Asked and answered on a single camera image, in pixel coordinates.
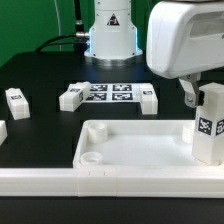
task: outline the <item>black cable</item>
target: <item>black cable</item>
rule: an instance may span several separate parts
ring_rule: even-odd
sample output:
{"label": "black cable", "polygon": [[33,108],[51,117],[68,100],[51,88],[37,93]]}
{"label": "black cable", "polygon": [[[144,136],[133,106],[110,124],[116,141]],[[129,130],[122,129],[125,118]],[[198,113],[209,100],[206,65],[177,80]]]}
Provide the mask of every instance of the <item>black cable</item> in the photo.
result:
{"label": "black cable", "polygon": [[75,24],[76,32],[84,32],[84,24],[82,22],[81,6],[79,0],[74,0],[74,7],[76,18],[76,24]]}
{"label": "black cable", "polygon": [[45,45],[41,45],[40,47],[38,47],[35,52],[36,53],[41,53],[41,51],[45,48],[45,47],[50,47],[50,46],[62,46],[62,45],[74,45],[74,44],[86,44],[86,41],[78,41],[78,42],[66,42],[66,43],[53,43],[53,44],[45,44]]}
{"label": "black cable", "polygon": [[79,0],[74,0],[74,7],[75,7],[76,20],[82,20],[81,7],[80,7],[80,1]]}
{"label": "black cable", "polygon": [[57,40],[63,40],[63,39],[67,39],[67,38],[74,38],[76,37],[75,34],[68,34],[68,35],[62,35],[62,36],[58,36],[58,37],[54,37],[54,38],[51,38],[50,40],[44,42],[41,46],[39,46],[35,52],[40,52],[39,49],[42,49],[43,47],[45,47],[46,45],[52,43],[52,42],[55,42]]}
{"label": "black cable", "polygon": [[74,38],[74,37],[76,37],[76,34],[61,35],[61,36],[58,36],[58,37],[51,38],[50,40],[46,41],[42,45],[50,44],[50,43],[52,43],[54,41],[57,41],[57,40],[63,40],[63,39],[66,39],[66,38]]}

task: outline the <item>white block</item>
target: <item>white block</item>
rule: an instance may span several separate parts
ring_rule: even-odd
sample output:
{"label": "white block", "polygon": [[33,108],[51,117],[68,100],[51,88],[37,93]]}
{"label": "white block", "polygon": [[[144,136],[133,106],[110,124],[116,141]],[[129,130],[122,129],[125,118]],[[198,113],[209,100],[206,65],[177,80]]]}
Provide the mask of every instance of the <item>white block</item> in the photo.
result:
{"label": "white block", "polygon": [[68,90],[59,97],[60,110],[74,112],[90,94],[90,83],[70,84]]}
{"label": "white block", "polygon": [[153,86],[151,84],[140,85],[140,95],[142,114],[157,114],[158,99]]}
{"label": "white block", "polygon": [[200,87],[204,105],[197,108],[193,156],[209,165],[224,162],[224,85],[211,83]]}
{"label": "white block", "polygon": [[0,121],[0,146],[7,137],[5,121]]}
{"label": "white block", "polygon": [[12,116],[15,120],[29,118],[29,104],[20,89],[8,89],[5,91],[6,99]]}

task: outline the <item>cable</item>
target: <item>cable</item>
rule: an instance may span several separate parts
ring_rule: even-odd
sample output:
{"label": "cable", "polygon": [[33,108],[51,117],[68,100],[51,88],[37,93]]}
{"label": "cable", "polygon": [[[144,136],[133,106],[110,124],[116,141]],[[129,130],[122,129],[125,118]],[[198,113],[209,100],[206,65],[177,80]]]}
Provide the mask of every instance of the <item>cable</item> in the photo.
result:
{"label": "cable", "polygon": [[84,24],[82,21],[81,6],[79,0],[74,0],[74,7],[76,18],[76,24],[75,24],[76,32],[84,32]]}
{"label": "cable", "polygon": [[54,5],[55,5],[55,10],[56,10],[56,15],[57,15],[57,20],[58,20],[58,35],[61,36],[61,17],[58,9],[58,2],[57,0],[54,0]]}
{"label": "cable", "polygon": [[75,38],[76,37],[76,34],[68,34],[68,35],[62,35],[62,36],[58,36],[58,37],[54,37],[54,38],[51,38],[50,40],[44,42],[40,47],[38,48],[41,48],[42,46],[44,45],[47,45],[47,44],[50,44],[54,41],[57,41],[57,40],[63,40],[63,39],[67,39],[67,38]]}
{"label": "cable", "polygon": [[87,44],[87,41],[77,41],[77,42],[66,42],[66,43],[53,43],[53,44],[43,44],[40,47],[38,47],[35,52],[36,53],[41,53],[41,51],[45,48],[45,47],[50,47],[50,46],[62,46],[62,45],[74,45],[74,44]]}
{"label": "cable", "polygon": [[152,8],[153,8],[152,0],[146,0],[146,1],[148,3],[149,11],[151,12],[152,11]]}

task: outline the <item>white cylinder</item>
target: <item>white cylinder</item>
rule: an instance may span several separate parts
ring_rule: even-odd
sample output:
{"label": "white cylinder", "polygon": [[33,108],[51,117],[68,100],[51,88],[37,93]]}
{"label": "white cylinder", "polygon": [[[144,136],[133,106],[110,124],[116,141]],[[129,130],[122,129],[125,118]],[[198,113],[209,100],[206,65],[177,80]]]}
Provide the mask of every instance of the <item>white cylinder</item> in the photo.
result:
{"label": "white cylinder", "polygon": [[195,123],[184,124],[182,140],[188,144],[193,143]]}
{"label": "white cylinder", "polygon": [[82,165],[100,165],[103,164],[103,156],[98,152],[87,152],[81,156]]}
{"label": "white cylinder", "polygon": [[88,126],[89,141],[92,143],[102,143],[107,140],[107,125],[100,122],[90,123]]}

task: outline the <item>robot logo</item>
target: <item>robot logo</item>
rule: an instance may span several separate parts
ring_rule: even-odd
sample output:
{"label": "robot logo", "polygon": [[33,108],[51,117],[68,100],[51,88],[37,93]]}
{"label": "robot logo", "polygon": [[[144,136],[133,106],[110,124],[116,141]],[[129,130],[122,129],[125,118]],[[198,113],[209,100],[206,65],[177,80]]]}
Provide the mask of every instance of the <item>robot logo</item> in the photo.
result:
{"label": "robot logo", "polygon": [[113,15],[111,16],[109,22],[107,23],[108,26],[120,26],[117,17],[115,16],[115,14],[113,13]]}

